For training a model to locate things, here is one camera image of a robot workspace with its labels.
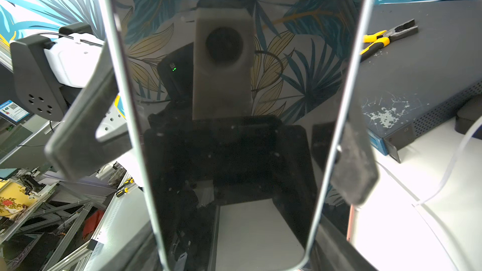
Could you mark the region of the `black phone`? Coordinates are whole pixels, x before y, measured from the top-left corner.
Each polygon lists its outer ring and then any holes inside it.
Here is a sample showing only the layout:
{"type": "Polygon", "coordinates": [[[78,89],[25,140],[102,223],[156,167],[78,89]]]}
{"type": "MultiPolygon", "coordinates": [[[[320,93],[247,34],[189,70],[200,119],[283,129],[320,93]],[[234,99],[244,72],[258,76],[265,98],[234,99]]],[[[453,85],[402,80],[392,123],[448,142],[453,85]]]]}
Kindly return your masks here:
{"type": "Polygon", "coordinates": [[[466,134],[468,129],[481,117],[481,95],[475,95],[456,113],[455,131],[466,134]]]}
{"type": "Polygon", "coordinates": [[[163,270],[373,269],[322,213],[373,1],[103,0],[163,270]]]}

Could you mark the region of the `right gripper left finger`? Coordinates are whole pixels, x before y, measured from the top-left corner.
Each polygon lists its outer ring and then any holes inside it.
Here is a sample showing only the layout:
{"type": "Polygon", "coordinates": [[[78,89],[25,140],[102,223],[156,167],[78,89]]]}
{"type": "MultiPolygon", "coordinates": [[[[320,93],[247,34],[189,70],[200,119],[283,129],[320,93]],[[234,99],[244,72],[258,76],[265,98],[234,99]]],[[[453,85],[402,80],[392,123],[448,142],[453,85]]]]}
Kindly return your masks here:
{"type": "Polygon", "coordinates": [[[92,78],[45,146],[47,159],[66,179],[88,176],[132,149],[127,128],[96,138],[118,93],[109,45],[105,43],[92,78]]]}

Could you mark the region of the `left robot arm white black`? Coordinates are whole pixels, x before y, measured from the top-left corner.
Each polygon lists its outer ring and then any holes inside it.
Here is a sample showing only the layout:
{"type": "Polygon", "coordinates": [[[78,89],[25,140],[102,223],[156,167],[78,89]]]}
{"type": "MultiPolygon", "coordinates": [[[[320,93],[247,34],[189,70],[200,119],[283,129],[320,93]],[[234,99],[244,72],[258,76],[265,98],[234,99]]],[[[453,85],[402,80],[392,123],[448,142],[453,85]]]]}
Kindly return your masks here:
{"type": "Polygon", "coordinates": [[[60,122],[51,148],[79,142],[88,148],[131,148],[114,100],[119,94],[108,45],[86,23],[10,43],[15,90],[27,108],[60,122]]]}

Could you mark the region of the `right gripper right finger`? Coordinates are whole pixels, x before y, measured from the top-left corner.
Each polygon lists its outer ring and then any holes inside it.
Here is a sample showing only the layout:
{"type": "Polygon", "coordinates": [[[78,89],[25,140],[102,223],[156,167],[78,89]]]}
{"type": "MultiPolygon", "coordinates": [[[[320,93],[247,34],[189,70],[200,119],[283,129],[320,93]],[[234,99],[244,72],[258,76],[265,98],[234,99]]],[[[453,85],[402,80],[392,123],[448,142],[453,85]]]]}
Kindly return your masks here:
{"type": "Polygon", "coordinates": [[[330,183],[351,205],[362,205],[379,179],[369,135],[357,103],[350,104],[336,150],[330,183]]]}

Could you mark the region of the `dark grey network switch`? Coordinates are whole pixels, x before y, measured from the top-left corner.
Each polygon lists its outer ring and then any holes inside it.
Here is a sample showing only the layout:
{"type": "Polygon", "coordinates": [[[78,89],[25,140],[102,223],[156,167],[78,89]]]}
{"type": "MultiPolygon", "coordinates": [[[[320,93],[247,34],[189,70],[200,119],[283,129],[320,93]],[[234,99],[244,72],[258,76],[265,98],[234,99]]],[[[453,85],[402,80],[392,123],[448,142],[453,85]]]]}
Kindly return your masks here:
{"type": "Polygon", "coordinates": [[[408,20],[417,33],[363,61],[356,80],[370,142],[396,161],[481,93],[481,1],[378,5],[368,31],[408,20]]]}

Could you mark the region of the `pink case phone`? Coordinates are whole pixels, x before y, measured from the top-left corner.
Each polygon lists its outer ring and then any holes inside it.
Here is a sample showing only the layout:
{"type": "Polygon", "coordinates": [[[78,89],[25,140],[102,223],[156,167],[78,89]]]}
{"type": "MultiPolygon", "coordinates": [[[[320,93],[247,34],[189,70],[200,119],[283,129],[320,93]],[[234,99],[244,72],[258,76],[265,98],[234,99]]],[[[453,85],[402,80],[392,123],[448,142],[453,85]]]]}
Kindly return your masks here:
{"type": "Polygon", "coordinates": [[[346,240],[348,242],[351,241],[351,237],[352,237],[352,234],[353,234],[353,229],[354,229],[354,226],[355,226],[355,216],[356,216],[355,206],[351,205],[350,215],[349,215],[349,220],[348,220],[347,234],[346,234],[346,240]]]}

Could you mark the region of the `yellow black pliers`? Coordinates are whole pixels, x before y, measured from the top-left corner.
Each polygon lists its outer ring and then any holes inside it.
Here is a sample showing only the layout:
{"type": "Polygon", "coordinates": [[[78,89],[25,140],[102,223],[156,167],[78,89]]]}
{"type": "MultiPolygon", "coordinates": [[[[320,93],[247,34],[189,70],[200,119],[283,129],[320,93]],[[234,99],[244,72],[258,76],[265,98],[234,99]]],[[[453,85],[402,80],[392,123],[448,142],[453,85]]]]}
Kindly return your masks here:
{"type": "Polygon", "coordinates": [[[365,35],[363,38],[363,43],[368,43],[369,46],[360,52],[360,61],[365,61],[394,41],[415,35],[417,32],[418,26],[415,25],[415,19],[411,19],[405,23],[391,28],[390,30],[382,30],[371,35],[365,35]]]}

